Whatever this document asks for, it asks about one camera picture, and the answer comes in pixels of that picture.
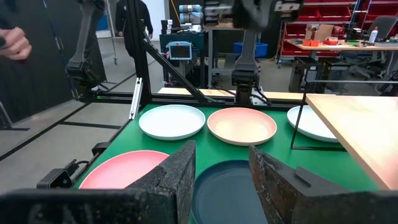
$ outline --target pink plate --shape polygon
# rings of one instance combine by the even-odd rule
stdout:
[[[79,189],[124,189],[146,175],[169,155],[157,151],[133,151],[108,159],[86,177]]]
[[[276,133],[275,121],[263,112],[247,108],[226,108],[207,120],[210,131],[220,140],[237,146],[259,145]]]

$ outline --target cardboard box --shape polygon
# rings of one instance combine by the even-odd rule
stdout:
[[[305,40],[310,40],[313,34],[313,30],[315,31],[314,35],[314,40],[319,40],[320,42],[323,42],[327,37],[331,36],[331,33],[333,32],[334,25],[328,25],[328,24],[321,24],[321,25],[314,25],[314,24],[308,24],[307,28],[305,29]]]

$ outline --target peach plate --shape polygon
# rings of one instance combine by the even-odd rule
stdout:
[[[275,121],[263,112],[247,108],[226,108],[214,112],[207,120],[211,133],[237,146],[262,144],[274,136]]]

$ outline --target plate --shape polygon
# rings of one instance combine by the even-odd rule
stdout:
[[[249,161],[220,162],[203,171],[193,189],[192,216],[196,224],[267,223]]]
[[[152,138],[175,141],[193,136],[205,122],[205,115],[194,107],[167,105],[144,113],[139,127]]]
[[[270,116],[248,108],[216,111],[208,118],[207,126],[218,139],[237,146],[262,144],[277,130]]]
[[[293,128],[296,127],[299,110],[300,106],[296,106],[287,112],[287,119]],[[318,117],[314,110],[307,105],[303,107],[297,130],[303,135],[319,141],[338,142],[337,138]]]
[[[79,189],[125,189],[168,156],[163,152],[150,150],[127,152],[115,156],[91,171]]]

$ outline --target textured black block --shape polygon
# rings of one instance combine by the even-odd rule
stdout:
[[[0,223],[186,224],[195,179],[195,145],[187,142],[123,190],[28,189],[2,195]]]
[[[350,192],[301,167],[292,169],[254,146],[249,163],[270,224],[398,223],[397,191]]]

